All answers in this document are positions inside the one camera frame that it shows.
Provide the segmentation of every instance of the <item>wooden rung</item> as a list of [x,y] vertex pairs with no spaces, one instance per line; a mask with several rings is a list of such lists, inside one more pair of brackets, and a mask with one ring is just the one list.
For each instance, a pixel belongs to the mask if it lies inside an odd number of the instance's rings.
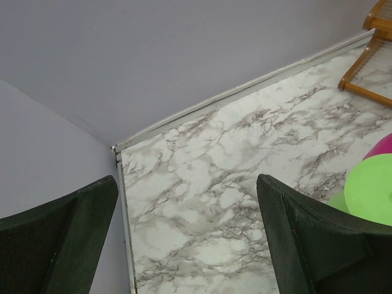
[[374,82],[368,80],[369,77],[372,78],[373,74],[389,75],[390,68],[392,68],[392,40],[390,36],[389,32],[378,29],[375,31],[362,55],[342,77],[338,85],[340,90],[350,91],[392,108],[392,98],[371,91],[371,89],[374,90],[374,85],[372,85]]
[[380,0],[367,15],[363,29],[392,32],[392,0]]

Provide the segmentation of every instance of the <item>marble-pattern floor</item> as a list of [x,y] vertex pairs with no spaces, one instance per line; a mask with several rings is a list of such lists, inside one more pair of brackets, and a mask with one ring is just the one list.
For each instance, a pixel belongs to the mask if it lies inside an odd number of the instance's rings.
[[354,76],[351,83],[391,99],[392,64],[390,56],[392,54],[392,42],[386,41],[382,44],[372,58]]
[[257,176],[325,202],[392,132],[390,109],[336,88],[362,50],[122,152],[139,294],[279,293]]

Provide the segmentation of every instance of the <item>lavender wall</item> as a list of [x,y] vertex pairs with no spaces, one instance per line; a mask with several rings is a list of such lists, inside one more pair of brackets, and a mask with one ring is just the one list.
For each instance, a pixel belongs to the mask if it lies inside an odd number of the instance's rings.
[[0,78],[109,145],[361,32],[376,0],[0,2]]

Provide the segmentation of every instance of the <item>baseboard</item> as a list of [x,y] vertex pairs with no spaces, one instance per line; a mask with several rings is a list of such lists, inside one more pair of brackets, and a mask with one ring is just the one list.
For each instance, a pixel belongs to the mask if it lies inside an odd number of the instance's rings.
[[277,83],[287,77],[302,72],[312,66],[323,63],[337,55],[340,55],[346,51],[354,49],[358,46],[364,45],[369,42],[373,31],[364,32],[349,40],[341,42],[331,48],[328,48],[310,58],[302,59],[295,62],[287,67],[275,70],[274,72],[268,73],[262,77],[256,78],[255,80],[249,81],[241,86],[235,87],[231,90],[223,92],[212,98],[209,98],[197,105],[189,107],[175,115],[165,118],[156,124],[146,128],[145,130],[137,133],[130,137],[126,141],[113,146],[112,148],[117,152],[136,145],[137,143],[147,140],[157,134],[161,134],[169,129],[172,129],[190,119],[196,118],[204,113],[207,113],[217,107],[221,107],[225,104],[233,102],[237,99],[245,97],[253,92],[263,89],[271,84]]
[[128,278],[129,278],[129,294],[137,294],[136,280],[135,280],[135,262],[134,253],[132,251],[132,240],[130,237],[130,227],[129,227],[129,216],[128,216],[128,205],[125,193],[125,182],[123,173],[123,159],[121,153],[116,154],[116,164],[118,171],[118,192],[121,201],[122,209],[122,221],[124,223],[124,234],[125,234],[125,245],[127,254],[127,265],[128,265]]

